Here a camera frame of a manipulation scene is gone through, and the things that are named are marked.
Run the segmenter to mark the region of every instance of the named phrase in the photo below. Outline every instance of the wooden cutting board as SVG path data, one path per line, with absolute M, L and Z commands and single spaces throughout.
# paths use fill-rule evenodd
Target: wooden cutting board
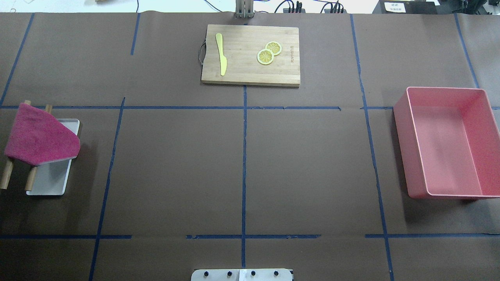
M 221 76 L 216 34 L 223 38 L 227 70 Z M 270 41 L 282 51 L 271 64 L 257 61 L 257 53 Z M 201 71 L 203 83 L 298 87 L 301 84 L 299 29 L 297 27 L 209 24 L 206 55 Z

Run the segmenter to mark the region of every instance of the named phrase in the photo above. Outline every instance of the metal bracket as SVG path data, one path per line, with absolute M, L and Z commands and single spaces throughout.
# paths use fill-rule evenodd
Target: metal bracket
M 253 18 L 254 15 L 254 0 L 236 0 L 236 12 L 234 13 L 236 18 Z
M 285 268 L 197 269 L 191 281 L 294 281 L 293 272 Z

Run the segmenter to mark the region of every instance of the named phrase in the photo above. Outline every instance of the white tray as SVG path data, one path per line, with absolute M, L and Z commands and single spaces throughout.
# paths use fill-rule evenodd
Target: white tray
M 57 119 L 66 128 L 78 135 L 80 120 L 78 119 Z M 26 191 L 27 195 L 63 195 L 70 173 L 71 159 L 59 162 L 52 162 L 38 166 L 38 171 L 34 178 L 33 189 Z

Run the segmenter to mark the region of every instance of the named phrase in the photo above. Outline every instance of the cutting board handle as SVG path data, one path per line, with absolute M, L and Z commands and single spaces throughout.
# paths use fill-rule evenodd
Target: cutting board handle
M 198 50 L 198 61 L 199 61 L 199 64 L 201 64 L 201 66 L 203 66 L 203 60 L 205 60 L 205 56 L 203 56 L 203 60 L 202 60 L 202 48 L 203 46 L 205 46 L 205 55 L 207 54 L 207 39 L 203 40 L 203 44 L 201 44 L 201 46 L 199 47 L 199 50 Z

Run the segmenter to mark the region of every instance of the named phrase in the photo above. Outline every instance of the pink towel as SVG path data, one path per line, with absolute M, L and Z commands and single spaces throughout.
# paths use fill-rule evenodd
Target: pink towel
M 19 105 L 5 155 L 32 166 L 73 159 L 80 151 L 78 136 L 44 110 Z

